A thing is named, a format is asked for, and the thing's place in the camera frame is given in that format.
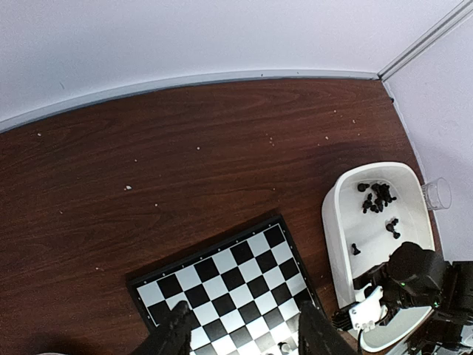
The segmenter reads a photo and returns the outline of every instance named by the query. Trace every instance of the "white wall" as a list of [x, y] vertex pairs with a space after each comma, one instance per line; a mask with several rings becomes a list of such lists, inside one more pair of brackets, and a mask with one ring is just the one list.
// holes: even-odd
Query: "white wall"
[[446, 178], [452, 207], [435, 213], [448, 260], [473, 260], [473, 18], [387, 81], [424, 177]]
[[[126, 92], [115, 88], [188, 75], [376, 73], [459, 3], [2, 0], [0, 122], [17, 117], [10, 124], [18, 124]], [[95, 95], [104, 90], [112, 91]]]

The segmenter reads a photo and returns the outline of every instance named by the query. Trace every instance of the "black square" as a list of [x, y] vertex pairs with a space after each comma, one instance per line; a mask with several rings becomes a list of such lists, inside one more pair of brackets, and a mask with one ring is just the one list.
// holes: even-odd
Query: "black square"
[[284, 261], [279, 268], [281, 269], [282, 276], [284, 276], [284, 280], [289, 280], [292, 276], [299, 273], [299, 269], [297, 268], [293, 258]]
[[272, 268], [278, 265], [276, 259], [274, 259], [273, 253], [271, 253], [271, 250], [268, 250], [265, 253], [257, 256], [256, 262], [258, 263], [262, 273], [270, 271]]
[[194, 265], [194, 267], [203, 283], [218, 276], [219, 274], [219, 271], [217, 270], [217, 267], [215, 266], [215, 263], [211, 257]]
[[165, 298], [173, 297], [183, 291], [179, 281], [177, 281], [176, 275], [167, 276], [164, 279], [158, 280], [157, 284]]
[[253, 253], [251, 252], [250, 246], [246, 241], [238, 244], [237, 246], [234, 246], [230, 249], [230, 251], [234, 255], [236, 264], [238, 265], [241, 265], [245, 261], [249, 261], [254, 257]]
[[171, 313], [166, 301], [156, 303], [155, 305], [150, 305], [148, 309], [156, 324], [160, 324]]
[[204, 286], [202, 285], [197, 285], [184, 293], [186, 294], [189, 303], [191, 303], [192, 308], [197, 308], [210, 301], [207, 292], [205, 292]]
[[263, 316], [263, 318], [265, 318], [265, 322], [269, 329], [273, 329], [284, 322], [284, 318], [282, 318], [279, 308], [269, 311]]
[[286, 320], [286, 324], [289, 327], [289, 330], [292, 334], [296, 333], [299, 330], [299, 316], [300, 316], [300, 313]]
[[194, 350], [194, 353], [195, 355], [217, 355], [217, 352], [215, 351], [212, 344], [204, 345], [201, 348]]
[[215, 310], [219, 316], [225, 316], [227, 313], [232, 312], [235, 307], [234, 301], [231, 300], [230, 294], [224, 294], [223, 296], [212, 301], [214, 304]]
[[241, 327], [230, 333], [230, 338], [234, 341], [237, 348], [241, 348], [244, 344], [248, 344], [253, 338], [246, 327]]
[[301, 310], [302, 303], [304, 301], [311, 301], [312, 299], [310, 298], [309, 291], [307, 289], [300, 291], [296, 296], [294, 296], [294, 301], [296, 301], [297, 308]]
[[204, 325], [203, 328], [211, 342], [214, 342], [215, 340], [227, 335], [227, 331], [223, 327], [222, 321], [220, 321], [220, 319], [214, 320], [212, 323]]
[[238, 268], [233, 268], [230, 271], [225, 272], [222, 274], [222, 278], [229, 291], [234, 290], [245, 283], [242, 273], [239, 272]]
[[269, 291], [268, 285], [266, 284], [265, 278], [263, 276], [251, 280], [247, 285], [253, 298], [257, 298]]
[[260, 318], [261, 314], [256, 307], [256, 303], [251, 301], [247, 305], [244, 305], [241, 308], [238, 308], [239, 313], [242, 315], [243, 321], [245, 324], [253, 322], [256, 318]]
[[191, 318], [191, 327], [192, 327], [192, 330], [199, 328], [199, 327], [200, 327], [200, 322], [199, 322], [199, 320], [197, 319], [197, 317], [195, 316], [195, 314], [194, 314], [193, 311], [191, 311], [189, 317]]
[[285, 283], [279, 285], [271, 292], [273, 293], [273, 297], [276, 300], [277, 305], [281, 305], [282, 303], [292, 298], [289, 292], [289, 288], [287, 288], [287, 285]]
[[271, 248], [274, 248], [278, 244], [284, 242], [284, 235], [282, 235], [279, 226], [274, 226], [273, 228], [270, 228], [265, 231], [265, 237]]
[[258, 345], [258, 348], [260, 349], [261, 352], [266, 351], [271, 346], [274, 346], [276, 344], [271, 333], [266, 333], [265, 335], [261, 335], [258, 339], [255, 339], [254, 342], [256, 343], [256, 345]]
[[297, 349], [296, 342], [294, 341], [293, 337], [287, 338], [285, 341], [289, 345], [289, 348], [294, 351]]

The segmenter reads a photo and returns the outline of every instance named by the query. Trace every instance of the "dark wood surface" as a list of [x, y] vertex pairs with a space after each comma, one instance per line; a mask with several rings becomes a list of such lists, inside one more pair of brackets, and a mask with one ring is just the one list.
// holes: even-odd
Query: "dark wood surface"
[[366, 163], [419, 175], [379, 81], [168, 89], [28, 124], [0, 147], [0, 354], [129, 353], [147, 330], [127, 274], [275, 213], [332, 314], [324, 196]]

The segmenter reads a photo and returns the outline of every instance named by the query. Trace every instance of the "black chessboard border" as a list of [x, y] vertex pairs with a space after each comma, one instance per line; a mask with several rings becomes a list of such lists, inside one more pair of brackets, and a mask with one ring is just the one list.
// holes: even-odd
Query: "black chessboard border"
[[150, 332], [153, 331], [154, 329], [156, 329], [156, 325], [154, 324], [154, 321], [151, 319], [148, 309], [146, 308], [143, 301], [141, 300], [140, 295], [138, 294], [137, 289], [139, 287], [146, 285], [147, 283], [152, 283], [170, 274], [174, 274], [175, 272], [185, 268], [186, 266], [190, 266], [199, 261], [203, 261], [207, 259], [208, 257], [211, 257], [214, 254], [220, 252], [222, 249], [230, 248], [231, 246], [239, 244], [247, 240], [248, 238], [253, 237], [256, 234], [261, 233], [262, 231], [266, 231], [267, 229], [274, 227], [275, 225], [279, 225], [282, 235], [286, 239], [287, 244], [289, 244], [290, 250], [292, 251], [294, 259], [296, 260], [297, 267], [299, 268], [299, 271], [301, 272], [302, 277], [304, 278], [304, 281], [307, 285], [307, 289], [309, 291], [310, 296], [312, 297], [312, 301], [314, 302], [314, 305], [317, 307], [317, 309], [321, 309], [324, 312], [324, 308], [321, 306], [319, 296], [314, 291], [310, 278], [308, 277], [307, 270], [304, 266], [304, 263], [302, 262], [302, 258], [299, 255], [299, 252], [297, 251], [296, 244], [294, 243], [294, 240], [292, 236], [290, 235], [286, 222], [284, 221], [284, 218], [281, 215], [278, 215], [266, 220], [265, 222], [261, 222], [255, 225], [254, 227], [246, 229], [233, 237], [229, 237], [220, 243], [213, 244], [212, 246], [209, 246], [203, 251], [199, 251], [181, 260], [178, 260], [177, 262], [172, 263], [168, 266], [159, 268], [156, 271], [152, 271], [141, 277], [137, 277], [133, 280], [130, 280], [126, 284], [126, 287], [128, 288], [128, 292], [132, 296], [133, 302], [136, 308], [138, 309], [138, 312], [140, 313], [141, 318], [145, 322], [146, 327], [148, 327], [148, 330]]

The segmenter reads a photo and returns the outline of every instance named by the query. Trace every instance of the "white square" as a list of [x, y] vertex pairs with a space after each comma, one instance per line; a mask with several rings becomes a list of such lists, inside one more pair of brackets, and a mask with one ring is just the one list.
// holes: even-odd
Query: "white square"
[[296, 314], [299, 313], [299, 308], [297, 307], [294, 298], [291, 298], [287, 302], [281, 304], [279, 306], [279, 310], [281, 311], [281, 315], [284, 320], [289, 320], [290, 318], [294, 317]]
[[249, 238], [248, 244], [250, 245], [250, 249], [255, 257], [270, 249], [268, 241], [266, 240], [265, 234], [263, 232]]
[[183, 291], [190, 290], [191, 288], [202, 283], [200, 281], [199, 275], [197, 275], [195, 267], [193, 266], [188, 266], [187, 268], [179, 270], [176, 272], [176, 277], [179, 281], [180, 287], [183, 288]]
[[256, 298], [254, 302], [256, 303], [256, 306], [258, 307], [261, 314], [266, 314], [278, 306], [274, 300], [273, 294], [270, 292], [266, 292], [262, 296]]
[[246, 263], [238, 266], [239, 270], [242, 273], [243, 279], [246, 283], [249, 283], [251, 280], [256, 279], [258, 276], [261, 276], [262, 272], [256, 262], [256, 259], [250, 259]]
[[227, 333], [231, 333], [245, 325], [245, 322], [237, 309], [220, 317], [220, 320], [222, 321]]
[[285, 281], [279, 267], [272, 268], [270, 271], [264, 273], [263, 277], [265, 278], [270, 290], [275, 289]]
[[261, 335], [265, 335], [267, 332], [269, 332], [268, 325], [266, 324], [263, 317], [260, 317], [247, 324], [246, 328], [250, 332], [250, 335], [253, 339], [258, 339]]
[[237, 266], [237, 262], [235, 261], [234, 255], [231, 253], [230, 249], [215, 254], [212, 259], [214, 259], [215, 266], [220, 274], [230, 271]]
[[195, 350], [207, 345], [210, 339], [207, 337], [207, 333], [204, 328], [199, 327], [191, 332], [191, 349]]
[[299, 332], [297, 331], [296, 333], [294, 333], [292, 337], [296, 345], [299, 346]]
[[223, 279], [220, 275], [210, 279], [209, 281], [205, 281], [203, 286], [207, 291], [208, 298], [211, 300], [215, 300], [216, 298], [228, 293], [227, 286], [225, 286], [225, 283], [223, 282]]
[[297, 274], [294, 277], [291, 277], [287, 283], [287, 288], [289, 288], [290, 294], [296, 296], [300, 291], [303, 291], [307, 288], [305, 285], [304, 278], [301, 274]]
[[278, 244], [271, 249], [271, 252], [273, 253], [274, 259], [276, 259], [279, 265], [293, 257], [293, 253], [290, 251], [289, 245], [287, 243]]
[[194, 308], [194, 314], [201, 325], [209, 324], [219, 317], [212, 302], [207, 302], [204, 305]]
[[229, 335], [225, 335], [223, 338], [215, 340], [212, 342], [215, 351], [218, 355], [228, 355], [232, 351], [235, 351], [237, 347], [234, 344], [234, 341], [230, 338]]
[[235, 306], [237, 308], [241, 308], [242, 306], [250, 303], [253, 300], [253, 296], [251, 295], [250, 289], [246, 284], [241, 285], [240, 287], [237, 287], [234, 290], [231, 290], [230, 297], [234, 301]]
[[141, 300], [143, 301], [146, 307], [164, 301], [163, 293], [161, 292], [156, 281], [138, 287], [137, 291], [140, 294]]
[[179, 301], [186, 301], [189, 308], [192, 309], [191, 304], [188, 302], [186, 294], [184, 294], [184, 292], [181, 292], [180, 294], [166, 299], [166, 303], [168, 304], [169, 309], [173, 309], [175, 305], [179, 303]]
[[244, 344], [241, 348], [238, 348], [238, 352], [244, 355], [261, 355], [261, 351], [259, 351], [255, 342]]
[[271, 329], [270, 332], [276, 344], [284, 342], [291, 336], [290, 329], [285, 322]]

